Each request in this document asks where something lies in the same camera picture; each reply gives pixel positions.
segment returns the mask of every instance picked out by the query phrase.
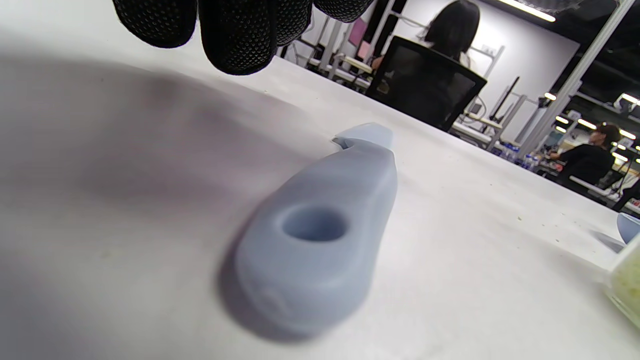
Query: woman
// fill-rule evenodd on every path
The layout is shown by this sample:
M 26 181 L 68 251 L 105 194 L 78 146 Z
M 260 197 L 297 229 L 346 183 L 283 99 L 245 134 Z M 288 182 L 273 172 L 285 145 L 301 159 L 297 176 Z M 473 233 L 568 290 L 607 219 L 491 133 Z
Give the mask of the woman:
M 418 40 L 440 54 L 458 61 L 473 70 L 467 51 L 476 37 L 480 23 L 480 9 L 468 0 L 456 0 L 445 6 L 419 36 Z M 377 70 L 383 56 L 376 58 L 371 67 Z
M 606 175 L 614 164 L 614 158 L 609 152 L 611 143 L 620 140 L 620 128 L 613 124 L 598 126 L 589 137 L 589 144 L 582 144 L 562 154 L 549 154 L 551 160 L 565 161 L 557 182 L 565 188 L 577 193 L 585 194 L 587 188 L 569 179 L 570 176 L 583 180 L 589 184 L 597 183 Z

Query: finger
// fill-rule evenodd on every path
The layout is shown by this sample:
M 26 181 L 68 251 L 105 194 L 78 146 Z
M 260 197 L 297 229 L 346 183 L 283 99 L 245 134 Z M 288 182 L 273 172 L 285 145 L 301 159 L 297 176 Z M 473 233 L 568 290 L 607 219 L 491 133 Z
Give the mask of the finger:
M 312 0 L 279 0 L 277 42 L 284 46 L 296 40 L 311 22 Z
M 342 22 L 354 22 L 373 0 L 314 0 L 318 10 Z
M 276 53 L 277 0 L 200 0 L 202 47 L 227 74 L 247 75 Z
M 113 0 L 120 22 L 156 47 L 184 45 L 196 25 L 195 0 Z

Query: black mesh chair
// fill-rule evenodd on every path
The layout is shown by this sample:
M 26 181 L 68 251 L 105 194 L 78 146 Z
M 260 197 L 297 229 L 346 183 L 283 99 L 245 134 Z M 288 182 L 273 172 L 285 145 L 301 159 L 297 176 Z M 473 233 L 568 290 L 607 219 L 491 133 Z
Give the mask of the black mesh chair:
M 486 80 L 457 61 L 394 37 L 366 95 L 448 131 Z

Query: fluorescent light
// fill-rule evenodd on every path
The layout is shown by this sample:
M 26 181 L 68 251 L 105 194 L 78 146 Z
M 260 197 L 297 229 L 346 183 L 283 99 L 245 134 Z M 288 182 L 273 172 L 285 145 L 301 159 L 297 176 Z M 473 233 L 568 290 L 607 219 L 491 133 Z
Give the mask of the fluorescent light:
M 626 100 L 626 101 L 630 101 L 630 102 L 632 102 L 632 103 L 634 103 L 634 104 L 637 104 L 637 103 L 638 103 L 638 101 L 639 101 L 638 99 L 636 99 L 635 97 L 633 97 L 633 96 L 631 96 L 631 95 L 629 95 L 629 94 L 622 94 L 622 98 L 623 98 L 624 100 Z
M 618 158 L 618 159 L 620 159 L 622 161 L 625 161 L 625 162 L 629 161 L 629 159 L 627 159 L 624 156 L 618 154 L 617 152 L 612 152 L 611 155 L 613 155 L 614 158 Z
M 582 120 L 582 119 L 578 119 L 578 124 L 584 125 L 584 126 L 590 128 L 590 129 L 594 129 L 594 130 L 598 128 L 597 126 L 593 125 L 592 123 L 590 123 L 588 121 L 585 121 L 585 120 Z
M 520 10 L 522 10 L 524 12 L 528 12 L 531 15 L 535 15 L 535 16 L 541 18 L 541 19 L 545 19 L 546 21 L 550 21 L 550 22 L 556 21 L 555 17 L 553 17 L 553 16 L 551 16 L 551 15 L 549 15 L 547 13 L 543 13 L 543 12 L 541 12 L 539 10 L 534 9 L 534 8 L 530 8 L 527 5 L 524 5 L 523 3 L 519 3 L 518 1 L 515 1 L 515 0 L 500 0 L 500 1 L 502 1 L 503 3 L 505 3 L 507 5 L 511 5 L 514 8 L 520 9 Z
M 620 135 L 626 136 L 627 138 L 630 138 L 631 140 L 635 140 L 636 139 L 635 135 L 633 135 L 632 133 L 629 133 L 628 131 L 624 131 L 622 129 L 620 129 Z

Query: light blue plastic object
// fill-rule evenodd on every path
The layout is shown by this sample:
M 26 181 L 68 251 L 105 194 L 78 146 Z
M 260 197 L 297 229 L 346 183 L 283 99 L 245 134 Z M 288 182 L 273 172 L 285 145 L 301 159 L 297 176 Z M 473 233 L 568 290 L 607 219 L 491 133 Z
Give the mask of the light blue plastic object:
M 628 244 L 638 233 L 640 233 L 640 220 L 632 217 L 631 215 L 619 213 L 616 223 L 618 224 L 618 232 L 625 244 Z
M 290 178 L 255 214 L 236 270 L 253 305 L 281 328 L 317 334 L 365 300 L 396 199 L 392 136 L 377 124 L 339 134 L 343 150 Z

